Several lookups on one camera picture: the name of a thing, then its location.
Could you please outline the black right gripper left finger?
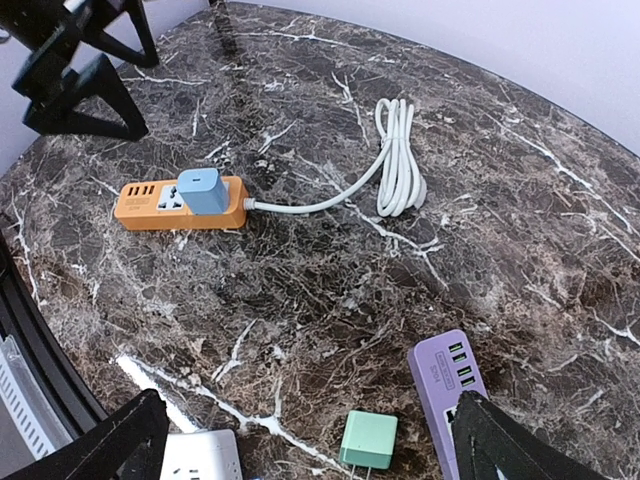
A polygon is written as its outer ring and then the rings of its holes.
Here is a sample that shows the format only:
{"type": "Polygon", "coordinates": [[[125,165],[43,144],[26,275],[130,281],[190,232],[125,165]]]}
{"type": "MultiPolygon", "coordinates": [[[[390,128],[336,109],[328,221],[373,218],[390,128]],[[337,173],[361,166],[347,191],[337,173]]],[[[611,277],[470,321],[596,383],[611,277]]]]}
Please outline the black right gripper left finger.
{"type": "Polygon", "coordinates": [[[146,389],[95,428],[10,479],[158,479],[169,419],[166,404],[146,389]]]}

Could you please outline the blue charger plug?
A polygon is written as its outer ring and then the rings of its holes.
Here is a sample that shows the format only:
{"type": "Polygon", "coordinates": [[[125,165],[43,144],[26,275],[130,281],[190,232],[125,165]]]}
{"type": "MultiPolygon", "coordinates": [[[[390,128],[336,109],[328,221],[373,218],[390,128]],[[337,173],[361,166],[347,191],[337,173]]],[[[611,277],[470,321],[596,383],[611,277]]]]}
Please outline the blue charger plug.
{"type": "Polygon", "coordinates": [[[177,190],[194,215],[220,215],[229,207],[229,193],[216,168],[180,173],[177,190]]]}

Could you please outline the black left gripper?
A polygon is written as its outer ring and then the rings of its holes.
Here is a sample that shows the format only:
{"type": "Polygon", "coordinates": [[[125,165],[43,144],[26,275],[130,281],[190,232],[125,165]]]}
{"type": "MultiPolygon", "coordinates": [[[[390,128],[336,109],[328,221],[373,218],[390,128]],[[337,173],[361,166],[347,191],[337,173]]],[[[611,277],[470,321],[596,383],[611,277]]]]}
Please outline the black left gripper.
{"type": "Polygon", "coordinates": [[[3,1],[1,29],[30,51],[13,89],[29,99],[23,123],[41,135],[139,140],[148,127],[111,62],[159,65],[143,2],[3,1]],[[107,32],[125,14],[139,49],[107,32]]]}

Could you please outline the orange power strip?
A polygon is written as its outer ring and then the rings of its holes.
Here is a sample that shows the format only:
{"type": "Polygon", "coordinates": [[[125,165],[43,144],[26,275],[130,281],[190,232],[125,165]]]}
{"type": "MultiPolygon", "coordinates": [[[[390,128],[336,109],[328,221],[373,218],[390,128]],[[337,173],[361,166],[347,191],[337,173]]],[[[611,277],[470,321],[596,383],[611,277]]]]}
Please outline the orange power strip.
{"type": "Polygon", "coordinates": [[[248,191],[240,177],[227,176],[223,181],[230,194],[230,206],[223,214],[195,215],[177,191],[177,180],[171,179],[126,184],[114,216],[129,231],[240,229],[246,223],[248,191]]]}

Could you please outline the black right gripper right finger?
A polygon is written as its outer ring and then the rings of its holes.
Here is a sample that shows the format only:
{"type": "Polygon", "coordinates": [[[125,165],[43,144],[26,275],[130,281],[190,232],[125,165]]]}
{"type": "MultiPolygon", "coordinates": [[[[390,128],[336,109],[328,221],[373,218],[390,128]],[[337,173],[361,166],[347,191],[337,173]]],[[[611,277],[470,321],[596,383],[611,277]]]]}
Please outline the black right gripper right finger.
{"type": "Polygon", "coordinates": [[[601,479],[545,444],[480,393],[460,395],[452,426],[461,479],[601,479]]]}

